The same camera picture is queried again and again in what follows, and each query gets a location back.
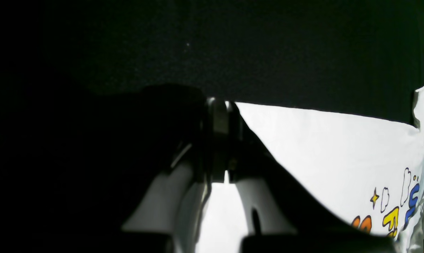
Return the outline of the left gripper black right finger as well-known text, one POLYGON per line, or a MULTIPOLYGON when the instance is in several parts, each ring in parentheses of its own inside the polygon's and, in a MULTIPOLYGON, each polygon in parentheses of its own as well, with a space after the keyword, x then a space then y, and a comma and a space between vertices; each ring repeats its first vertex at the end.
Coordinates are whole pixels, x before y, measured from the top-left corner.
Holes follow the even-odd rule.
POLYGON ((297 234, 282 209, 273 183, 285 174, 258 136, 248 127, 235 102, 226 103, 229 119, 229 182, 236 186, 250 235, 297 234))

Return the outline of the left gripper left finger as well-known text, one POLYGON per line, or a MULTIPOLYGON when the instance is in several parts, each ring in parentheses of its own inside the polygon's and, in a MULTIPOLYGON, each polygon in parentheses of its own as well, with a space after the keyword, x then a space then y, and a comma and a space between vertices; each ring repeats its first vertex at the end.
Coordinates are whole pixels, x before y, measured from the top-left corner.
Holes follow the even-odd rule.
POLYGON ((154 159, 161 170, 121 226, 125 233, 162 234, 172 253, 194 253, 211 194, 212 100, 186 85, 153 85, 142 90, 160 112, 151 113, 154 159))

